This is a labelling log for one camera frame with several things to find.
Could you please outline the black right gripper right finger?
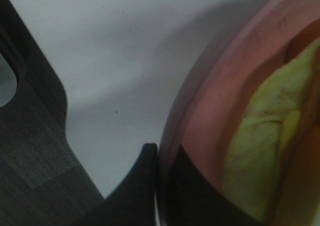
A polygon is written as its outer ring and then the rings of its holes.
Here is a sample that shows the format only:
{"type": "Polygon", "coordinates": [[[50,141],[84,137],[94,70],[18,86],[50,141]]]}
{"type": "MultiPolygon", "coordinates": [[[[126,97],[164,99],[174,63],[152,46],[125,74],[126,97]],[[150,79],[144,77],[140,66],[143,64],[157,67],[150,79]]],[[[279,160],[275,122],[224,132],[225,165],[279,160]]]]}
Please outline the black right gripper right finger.
{"type": "Polygon", "coordinates": [[[179,148],[168,186],[160,195],[156,145],[145,144],[118,187],[82,219],[83,225],[259,225],[226,200],[179,148]]]}

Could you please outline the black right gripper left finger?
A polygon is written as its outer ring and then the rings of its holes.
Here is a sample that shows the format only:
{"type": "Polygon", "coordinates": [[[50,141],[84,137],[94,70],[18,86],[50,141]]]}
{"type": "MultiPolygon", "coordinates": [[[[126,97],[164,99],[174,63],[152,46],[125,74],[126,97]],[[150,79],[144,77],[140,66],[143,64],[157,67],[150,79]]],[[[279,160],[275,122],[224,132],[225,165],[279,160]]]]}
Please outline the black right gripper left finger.
{"type": "Polygon", "coordinates": [[[67,142],[63,85],[10,0],[0,54],[17,80],[0,109],[0,223],[72,225],[104,199],[67,142]]]}

